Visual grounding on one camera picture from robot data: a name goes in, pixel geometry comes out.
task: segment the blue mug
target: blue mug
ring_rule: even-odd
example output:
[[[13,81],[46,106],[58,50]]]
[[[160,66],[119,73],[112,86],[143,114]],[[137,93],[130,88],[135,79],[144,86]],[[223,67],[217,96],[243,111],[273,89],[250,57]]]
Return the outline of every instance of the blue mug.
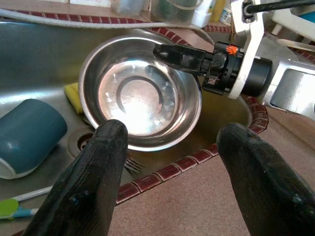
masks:
[[[45,102],[28,99],[0,118],[0,178],[28,175],[66,134],[60,113]]]

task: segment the red tile border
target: red tile border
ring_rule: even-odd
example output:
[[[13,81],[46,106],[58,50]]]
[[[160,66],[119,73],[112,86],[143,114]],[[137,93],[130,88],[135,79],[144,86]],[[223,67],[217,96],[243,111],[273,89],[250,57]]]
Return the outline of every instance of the red tile border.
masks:
[[[192,155],[189,155],[188,157],[193,158],[198,164],[209,160],[213,156],[208,150],[200,150]]]
[[[140,190],[133,183],[127,183],[121,186],[118,190],[118,196],[116,199],[116,204],[120,204],[124,201],[127,201],[130,198],[133,198],[140,194]]]
[[[301,49],[296,49],[296,48],[289,48],[291,51],[294,51],[298,54],[300,54],[301,56],[303,56],[304,58],[306,58],[308,61],[310,61],[311,63],[315,64],[315,57],[310,54],[307,51],[301,50]]]
[[[214,26],[214,25],[207,25],[203,28],[206,32],[220,32],[220,33],[231,33],[231,27],[229,26]]]
[[[177,168],[174,165],[168,165],[166,167],[164,167],[163,169],[160,169],[156,172],[154,172],[155,174],[157,174],[162,181],[167,181],[177,175],[179,175],[181,173],[180,169]]]
[[[181,169],[182,172],[184,172],[196,166],[197,161],[194,160],[193,158],[184,157],[173,164],[176,165],[179,169]]]
[[[265,113],[267,112],[265,106],[259,103],[250,106],[250,109],[252,111],[252,114],[255,114],[256,112],[265,112]]]
[[[162,182],[158,178],[157,175],[150,174],[148,176],[137,179],[137,180],[133,181],[132,183],[134,183],[140,189],[140,192],[144,192],[150,188],[153,188],[154,186],[157,186],[158,184],[160,184]]]
[[[255,113],[255,114],[253,114],[252,119],[253,119],[253,120],[256,120],[256,119],[265,119],[265,120],[268,120],[268,115],[267,115],[266,112],[257,112],[257,113]]]
[[[257,125],[251,125],[250,129],[256,134],[260,134],[262,131],[265,130],[263,127]]]
[[[207,150],[211,153],[212,156],[218,155],[218,146],[217,144],[211,144]]]
[[[253,122],[251,123],[251,125],[257,125],[257,126],[261,126],[263,128],[266,128],[268,125],[268,120],[265,119],[256,119],[253,120]]]

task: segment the stainless steel sink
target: stainless steel sink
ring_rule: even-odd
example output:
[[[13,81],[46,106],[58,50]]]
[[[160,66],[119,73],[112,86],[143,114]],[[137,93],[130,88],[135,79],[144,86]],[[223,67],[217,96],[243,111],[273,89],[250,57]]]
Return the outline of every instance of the stainless steel sink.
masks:
[[[88,53],[101,42],[123,35],[127,30],[65,29],[23,23],[0,23],[0,117],[23,100],[35,98],[47,102],[64,117],[68,132],[46,160],[21,179],[0,179],[0,200],[54,184],[61,172],[79,152],[78,140],[90,129],[78,116],[63,86],[77,82]],[[203,93],[201,117],[191,134],[176,146],[157,152],[130,151],[131,157],[146,169],[137,175],[124,171],[121,184],[156,171],[188,154],[207,148],[216,141],[221,126],[229,122],[248,125],[251,115],[240,98]],[[23,204],[38,208],[45,196]],[[0,232],[19,231],[29,219],[1,221]]]

